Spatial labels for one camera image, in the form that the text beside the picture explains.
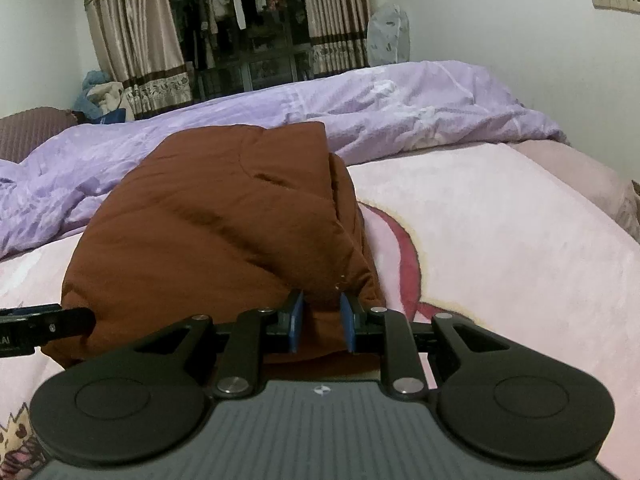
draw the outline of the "curtain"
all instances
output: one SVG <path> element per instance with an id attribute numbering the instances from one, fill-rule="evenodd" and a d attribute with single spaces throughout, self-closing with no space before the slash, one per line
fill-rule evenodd
<path id="1" fill-rule="evenodd" d="M 367 65 L 369 0 L 305 0 L 316 76 Z"/>
<path id="2" fill-rule="evenodd" d="M 100 68 L 137 119 L 193 102 L 169 0 L 84 0 Z"/>

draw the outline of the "bed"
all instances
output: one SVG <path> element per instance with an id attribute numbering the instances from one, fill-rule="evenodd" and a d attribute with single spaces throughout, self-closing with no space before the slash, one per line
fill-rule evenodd
<path id="1" fill-rule="evenodd" d="M 619 478 L 636 480 L 637 196 L 626 185 L 590 196 L 588 189 L 574 189 L 579 185 L 570 176 L 547 171 L 545 165 L 553 169 L 548 158 L 539 164 L 531 150 L 506 144 L 548 139 L 555 147 L 565 139 L 553 121 L 522 107 L 478 67 L 424 62 L 365 69 L 223 98 L 136 125 L 67 130 L 4 172 L 19 186 L 37 168 L 38 185 L 57 194 L 25 210 L 24 201 L 0 198 L 3 213 L 21 213 L 5 216 L 0 227 L 6 254 L 0 308 L 60 301 L 88 220 L 169 134 L 207 124 L 275 127 L 308 120 L 324 123 L 330 149 L 349 165 L 387 305 L 421 322 L 435 308 L 459 312 L 593 374 L 616 403 L 599 460 Z M 57 173 L 48 180 L 52 157 Z M 613 203 L 617 211 L 609 210 Z M 25 406 L 60 370 L 40 352 L 0 361 L 0 478 L 26 474 L 42 460 Z"/>

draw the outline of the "pink satin curtain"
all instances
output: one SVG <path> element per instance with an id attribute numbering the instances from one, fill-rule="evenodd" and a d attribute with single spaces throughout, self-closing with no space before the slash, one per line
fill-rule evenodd
<path id="1" fill-rule="evenodd" d="M 169 0 L 84 0 L 100 68 L 124 85 L 136 118 L 190 104 Z"/>
<path id="2" fill-rule="evenodd" d="M 367 65 L 369 0 L 305 0 L 314 73 L 333 75 Z"/>

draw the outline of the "brown cloth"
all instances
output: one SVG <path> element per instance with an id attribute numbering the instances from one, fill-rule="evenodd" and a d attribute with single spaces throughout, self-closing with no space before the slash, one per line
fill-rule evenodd
<path id="1" fill-rule="evenodd" d="M 307 302 L 301 347 L 271 362 L 359 371 L 332 367 L 340 356 L 318 359 L 346 348 L 340 292 L 383 304 L 353 184 L 324 125 L 187 130 L 165 139 L 89 222 L 62 305 L 90 307 L 96 328 L 43 352 L 68 366 L 194 314 L 231 322 L 278 308 L 293 288 Z"/>

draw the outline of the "silver screw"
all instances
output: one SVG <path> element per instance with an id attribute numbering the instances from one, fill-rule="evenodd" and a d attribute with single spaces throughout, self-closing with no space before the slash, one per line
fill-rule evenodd
<path id="1" fill-rule="evenodd" d="M 218 381 L 218 389 L 226 394 L 241 394 L 249 387 L 242 377 L 225 377 Z"/>
<path id="2" fill-rule="evenodd" d="M 402 377 L 394 381 L 394 390 L 401 394 L 416 394 L 424 388 L 424 383 L 415 377 Z"/>

